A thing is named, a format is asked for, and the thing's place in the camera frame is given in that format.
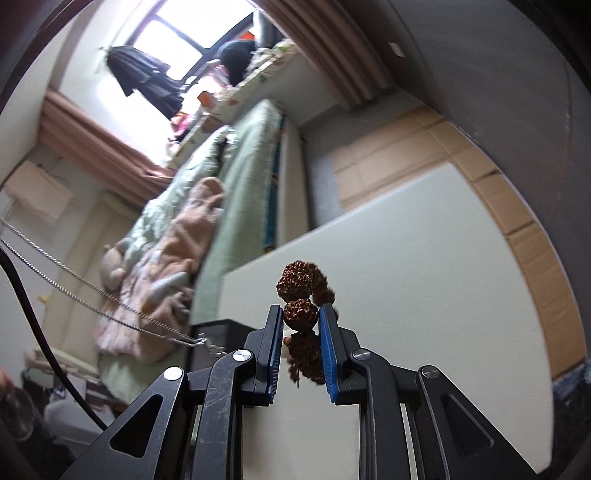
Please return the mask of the black bag on sill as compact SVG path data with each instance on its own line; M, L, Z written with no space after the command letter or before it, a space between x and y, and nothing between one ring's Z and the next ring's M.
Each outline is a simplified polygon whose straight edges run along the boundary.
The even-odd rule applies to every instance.
M224 66L232 87L242 82L254 51L256 42L253 40L232 40L224 43L218 50L218 59Z

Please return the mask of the pink fleece blanket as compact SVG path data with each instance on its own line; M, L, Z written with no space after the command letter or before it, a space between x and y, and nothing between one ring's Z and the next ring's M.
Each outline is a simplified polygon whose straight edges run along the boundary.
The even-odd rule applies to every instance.
M188 332L194 277L211 245L222 213L221 181L206 177L188 192L163 234L125 274L97 327L100 353L130 356L142 363L162 360Z

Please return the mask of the pink curtain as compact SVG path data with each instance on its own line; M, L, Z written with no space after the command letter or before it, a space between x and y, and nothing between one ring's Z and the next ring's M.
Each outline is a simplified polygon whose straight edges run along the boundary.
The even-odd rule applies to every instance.
M394 87L384 62L337 1L257 1L276 28L294 41L346 110Z
M52 89L43 99L38 138L103 187L136 206L162 193L176 174L119 140Z

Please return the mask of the white wall socket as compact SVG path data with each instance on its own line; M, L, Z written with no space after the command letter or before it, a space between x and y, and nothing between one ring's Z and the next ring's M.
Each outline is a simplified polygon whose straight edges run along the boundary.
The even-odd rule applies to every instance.
M405 58L406 55L405 55L402 47L398 43L390 42L389 45L390 45L391 49L393 50L394 55L396 55L400 58Z

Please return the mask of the light green quilt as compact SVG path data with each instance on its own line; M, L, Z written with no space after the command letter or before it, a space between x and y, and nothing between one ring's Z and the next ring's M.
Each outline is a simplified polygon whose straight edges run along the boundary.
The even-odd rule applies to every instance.
M200 180L218 175L222 152L233 134L235 131L229 126L215 131L179 168L167 188L146 203L126 235L128 248L123 257L123 268L127 273L168 230L171 221L183 208L191 189Z

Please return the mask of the green bed mattress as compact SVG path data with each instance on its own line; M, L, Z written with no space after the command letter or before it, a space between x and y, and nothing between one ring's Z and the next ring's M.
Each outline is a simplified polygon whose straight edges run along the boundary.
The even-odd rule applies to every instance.
M283 113L270 100L252 107L229 131L235 134L222 156L217 178L225 198L204 265L197 275L191 327L217 318L224 276L263 255L276 134ZM103 384L115 398L129 404L169 366L183 366L187 349L176 346L163 360L142 364L129 356L99 356Z

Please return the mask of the left pink curtain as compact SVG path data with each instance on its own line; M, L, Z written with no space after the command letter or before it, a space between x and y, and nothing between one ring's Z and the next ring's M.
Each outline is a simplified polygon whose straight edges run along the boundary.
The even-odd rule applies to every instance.
M176 174L119 140L52 89L43 99L38 138L103 187L136 206L162 193Z

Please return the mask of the hanging dark clothes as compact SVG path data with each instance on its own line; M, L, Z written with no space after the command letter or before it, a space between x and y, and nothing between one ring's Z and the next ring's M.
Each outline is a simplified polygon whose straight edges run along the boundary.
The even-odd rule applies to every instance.
M181 110L182 83L168 76L168 64L122 45L108 50L106 65L126 97L139 92L167 120Z

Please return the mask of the flattened cardboard sheet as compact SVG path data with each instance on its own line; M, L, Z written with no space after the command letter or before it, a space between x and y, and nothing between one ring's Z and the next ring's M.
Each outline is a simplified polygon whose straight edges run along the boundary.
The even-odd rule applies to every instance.
M407 313L452 323L482 357L558 379L587 356L577 302L544 228L494 162L427 106L329 150L339 202L386 221L379 251Z

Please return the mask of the floral window seat cushion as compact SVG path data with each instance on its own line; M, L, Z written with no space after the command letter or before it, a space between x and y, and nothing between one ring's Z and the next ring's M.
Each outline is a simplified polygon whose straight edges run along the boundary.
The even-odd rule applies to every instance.
M167 145L165 165L178 169L214 131L235 122L247 109L246 104L256 101L263 86L270 84L298 56L300 51L290 39L281 40L271 49L257 50L245 79L238 86L222 88L212 95L211 108L199 106L195 113L187 116L181 124L180 139L173 139Z

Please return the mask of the black jewelry box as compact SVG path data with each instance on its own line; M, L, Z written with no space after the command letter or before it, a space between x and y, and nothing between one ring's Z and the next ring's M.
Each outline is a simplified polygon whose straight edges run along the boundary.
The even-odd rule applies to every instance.
M252 327L231 319L213 320L195 325L190 335L199 341L187 354L186 370L211 367L223 355L245 346Z

